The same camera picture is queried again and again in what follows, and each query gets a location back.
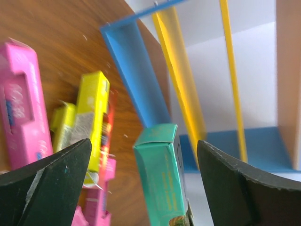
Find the pink toothpaste box right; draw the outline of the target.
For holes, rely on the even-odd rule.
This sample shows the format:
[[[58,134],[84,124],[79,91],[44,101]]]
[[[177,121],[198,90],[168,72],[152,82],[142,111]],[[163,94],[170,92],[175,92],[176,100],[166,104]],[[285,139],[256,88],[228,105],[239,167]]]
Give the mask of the pink toothpaste box right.
[[[109,181],[115,178],[116,160],[108,159],[103,190],[91,188],[87,191],[84,210],[76,207],[72,226],[109,226],[111,213],[106,209]]]

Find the small pink toothpaste box upper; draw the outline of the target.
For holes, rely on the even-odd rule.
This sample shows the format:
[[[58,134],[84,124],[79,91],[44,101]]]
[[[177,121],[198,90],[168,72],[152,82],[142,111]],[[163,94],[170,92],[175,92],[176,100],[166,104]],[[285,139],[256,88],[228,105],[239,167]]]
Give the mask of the small pink toothpaste box upper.
[[[52,155],[37,54],[13,39],[0,46],[0,110],[13,170]]]

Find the yellow toothpaste box upright centre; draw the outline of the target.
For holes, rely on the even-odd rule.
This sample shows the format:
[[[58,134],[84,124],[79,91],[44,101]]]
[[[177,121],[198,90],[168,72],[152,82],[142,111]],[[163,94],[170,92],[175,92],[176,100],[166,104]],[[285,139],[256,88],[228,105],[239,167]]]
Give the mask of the yellow toothpaste box upright centre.
[[[103,116],[108,110],[109,92],[110,82],[103,72],[82,75],[76,104],[63,102],[55,109],[49,126],[54,133],[52,146],[55,153],[82,139],[91,141],[84,188],[100,187]]]

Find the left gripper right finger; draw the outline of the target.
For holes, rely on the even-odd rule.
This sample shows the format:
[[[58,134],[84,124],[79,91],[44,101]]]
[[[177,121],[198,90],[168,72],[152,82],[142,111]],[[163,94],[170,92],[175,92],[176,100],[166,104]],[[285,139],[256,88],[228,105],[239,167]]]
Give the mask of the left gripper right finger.
[[[198,164],[215,226],[299,226],[301,184],[198,141]]]

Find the blue shelf with coloured boards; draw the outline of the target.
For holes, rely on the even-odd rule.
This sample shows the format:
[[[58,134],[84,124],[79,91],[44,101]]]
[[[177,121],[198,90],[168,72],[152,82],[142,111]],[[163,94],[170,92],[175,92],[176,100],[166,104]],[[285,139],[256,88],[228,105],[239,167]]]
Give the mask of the blue shelf with coloured boards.
[[[204,23],[198,9],[166,0],[101,27],[115,66],[145,128],[177,125],[184,170],[197,173],[197,143],[268,172],[300,172],[299,85],[277,72],[276,22],[236,32],[251,7],[219,0]],[[219,38],[186,46],[204,24]]]

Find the teal green tea toothpaste box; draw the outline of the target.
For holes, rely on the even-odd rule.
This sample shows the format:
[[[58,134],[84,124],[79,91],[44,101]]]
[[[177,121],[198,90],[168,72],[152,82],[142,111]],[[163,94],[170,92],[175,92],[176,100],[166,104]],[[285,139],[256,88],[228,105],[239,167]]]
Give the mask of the teal green tea toothpaste box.
[[[133,146],[152,226],[191,226],[177,125],[146,128]]]

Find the red 3D toothpaste box right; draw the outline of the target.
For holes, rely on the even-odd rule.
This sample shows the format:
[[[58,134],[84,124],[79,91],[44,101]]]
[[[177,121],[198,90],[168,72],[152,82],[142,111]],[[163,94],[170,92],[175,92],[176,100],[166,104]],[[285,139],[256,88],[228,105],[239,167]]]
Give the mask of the red 3D toothpaste box right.
[[[107,112],[103,116],[102,137],[101,137],[101,161],[109,157],[111,134],[114,124],[115,107],[117,103],[118,92],[110,88]]]

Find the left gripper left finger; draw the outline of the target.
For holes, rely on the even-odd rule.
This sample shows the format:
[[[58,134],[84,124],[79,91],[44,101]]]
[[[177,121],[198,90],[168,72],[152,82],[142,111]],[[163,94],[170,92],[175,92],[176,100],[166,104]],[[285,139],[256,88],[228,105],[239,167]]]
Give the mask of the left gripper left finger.
[[[2,226],[70,226],[90,160],[89,139],[0,176]]]

